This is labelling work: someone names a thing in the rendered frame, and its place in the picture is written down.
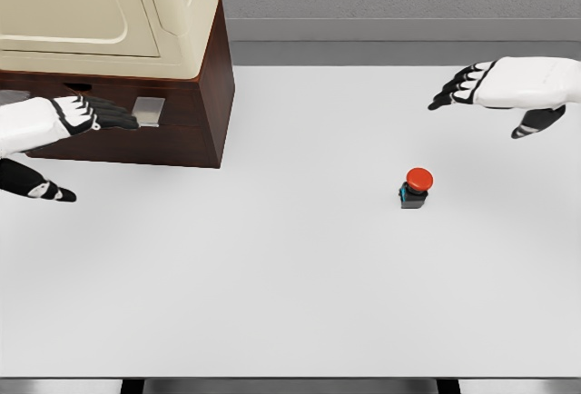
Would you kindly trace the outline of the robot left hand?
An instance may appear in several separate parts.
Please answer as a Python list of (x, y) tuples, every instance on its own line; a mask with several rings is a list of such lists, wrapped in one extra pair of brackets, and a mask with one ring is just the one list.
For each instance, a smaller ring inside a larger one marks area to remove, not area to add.
[(31, 199), (75, 202), (74, 192), (10, 158), (101, 129), (136, 130), (126, 109), (98, 97), (34, 97), (0, 106), (0, 191)]

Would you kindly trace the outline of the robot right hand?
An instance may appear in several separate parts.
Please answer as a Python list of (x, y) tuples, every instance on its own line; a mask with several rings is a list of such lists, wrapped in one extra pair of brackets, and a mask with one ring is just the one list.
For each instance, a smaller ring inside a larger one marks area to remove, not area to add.
[(430, 111), (464, 104), (488, 109), (521, 109), (525, 113), (513, 139), (545, 131), (566, 112), (581, 105), (581, 61), (562, 57), (502, 57), (471, 64), (444, 84)]

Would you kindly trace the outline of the brown cabinet drawer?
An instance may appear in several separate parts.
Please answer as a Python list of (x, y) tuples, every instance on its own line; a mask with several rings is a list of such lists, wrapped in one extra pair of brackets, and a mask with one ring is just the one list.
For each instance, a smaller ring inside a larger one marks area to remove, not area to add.
[(23, 98), (25, 94), (42, 97), (60, 97), (72, 94), (95, 96), (115, 102), (129, 113), (133, 110), (138, 97), (163, 98), (164, 104), (159, 118), (159, 125), (197, 126), (200, 124), (192, 95), (188, 90), (162, 89), (149, 87), (108, 86), (107, 84), (92, 84), (87, 91), (74, 91), (65, 84), (6, 82), (0, 84), (0, 102), (7, 103), (9, 97), (16, 102), (16, 97)]

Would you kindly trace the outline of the dark brown wooden cabinet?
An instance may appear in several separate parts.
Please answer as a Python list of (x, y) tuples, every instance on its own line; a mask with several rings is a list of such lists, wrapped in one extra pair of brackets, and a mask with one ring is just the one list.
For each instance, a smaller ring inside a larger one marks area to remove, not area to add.
[(0, 84), (6, 82), (62, 83), (79, 92), (90, 90), (92, 84), (188, 90), (199, 116), (197, 126), (159, 125), (138, 130), (90, 131), (32, 151), (33, 158), (210, 168), (218, 168), (222, 163), (235, 82), (221, 5), (215, 13), (201, 70), (192, 79), (0, 70)]

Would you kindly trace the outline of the cream printer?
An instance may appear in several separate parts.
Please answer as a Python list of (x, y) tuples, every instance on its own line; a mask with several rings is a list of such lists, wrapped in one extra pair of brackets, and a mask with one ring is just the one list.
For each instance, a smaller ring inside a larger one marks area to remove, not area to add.
[(198, 75), (219, 0), (0, 0), (0, 70)]

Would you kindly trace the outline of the red mushroom push-button switch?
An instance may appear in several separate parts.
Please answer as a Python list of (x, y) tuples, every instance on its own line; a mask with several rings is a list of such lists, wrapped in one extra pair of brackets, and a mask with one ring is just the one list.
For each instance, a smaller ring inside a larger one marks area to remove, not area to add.
[(410, 169), (406, 180), (399, 188), (400, 206), (402, 209), (419, 209), (428, 197), (428, 190), (434, 182), (430, 171), (422, 167)]

